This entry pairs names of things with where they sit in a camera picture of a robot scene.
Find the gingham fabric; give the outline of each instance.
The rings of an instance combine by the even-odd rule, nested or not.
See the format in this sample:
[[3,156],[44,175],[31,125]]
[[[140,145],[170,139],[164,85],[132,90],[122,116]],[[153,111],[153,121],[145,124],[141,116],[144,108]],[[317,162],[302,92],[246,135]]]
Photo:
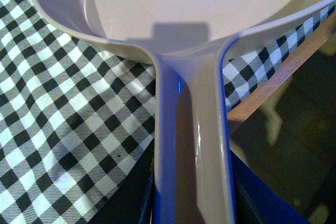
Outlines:
[[[223,62],[227,109],[334,8]],[[153,66],[62,33],[32,0],[0,0],[0,19],[0,223],[87,223],[153,140]]]

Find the wooden surface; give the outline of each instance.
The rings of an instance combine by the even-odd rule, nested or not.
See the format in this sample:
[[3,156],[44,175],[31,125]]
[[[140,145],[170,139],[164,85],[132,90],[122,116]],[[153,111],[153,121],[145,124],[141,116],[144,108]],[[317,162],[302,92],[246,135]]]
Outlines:
[[330,15],[313,33],[281,64],[274,75],[227,113],[229,134],[232,134],[263,102],[265,102],[303,63],[309,59],[335,32],[336,12]]

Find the plastic handle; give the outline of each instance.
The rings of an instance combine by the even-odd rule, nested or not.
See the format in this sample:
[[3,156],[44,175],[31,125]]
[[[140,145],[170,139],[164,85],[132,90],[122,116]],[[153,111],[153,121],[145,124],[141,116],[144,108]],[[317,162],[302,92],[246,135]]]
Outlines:
[[221,57],[156,63],[153,223],[234,223]]

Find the dark floor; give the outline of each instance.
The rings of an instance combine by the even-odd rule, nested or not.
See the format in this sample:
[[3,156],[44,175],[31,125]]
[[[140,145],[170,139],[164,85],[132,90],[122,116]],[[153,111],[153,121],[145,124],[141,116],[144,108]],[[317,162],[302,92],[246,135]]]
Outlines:
[[336,206],[336,56],[312,56],[232,136],[247,165],[313,224]]

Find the white plastic pan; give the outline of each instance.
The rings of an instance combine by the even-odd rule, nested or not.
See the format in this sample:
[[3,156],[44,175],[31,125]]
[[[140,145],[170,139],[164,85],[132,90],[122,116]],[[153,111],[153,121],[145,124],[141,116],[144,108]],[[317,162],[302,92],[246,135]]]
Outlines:
[[33,0],[57,28],[156,70],[154,223],[234,223],[223,58],[335,0]]

